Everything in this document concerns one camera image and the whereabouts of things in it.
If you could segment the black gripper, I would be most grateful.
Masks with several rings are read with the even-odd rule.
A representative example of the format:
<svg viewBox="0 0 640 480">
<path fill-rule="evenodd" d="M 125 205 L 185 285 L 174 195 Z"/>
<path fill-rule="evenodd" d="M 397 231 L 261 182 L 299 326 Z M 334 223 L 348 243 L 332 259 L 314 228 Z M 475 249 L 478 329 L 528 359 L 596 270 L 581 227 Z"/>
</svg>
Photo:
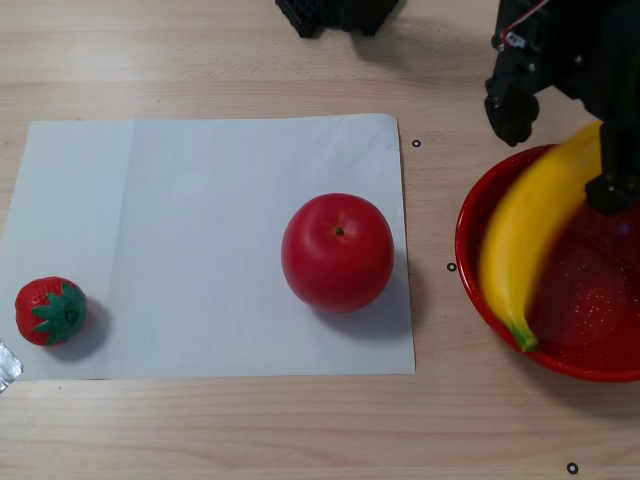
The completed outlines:
<svg viewBox="0 0 640 480">
<path fill-rule="evenodd" d="M 586 203 L 607 216 L 639 201 L 639 4 L 636 1 L 502 1 L 498 56 L 484 100 L 496 136 L 524 143 L 539 115 L 536 94 L 554 87 L 605 121 L 601 173 Z"/>
</svg>

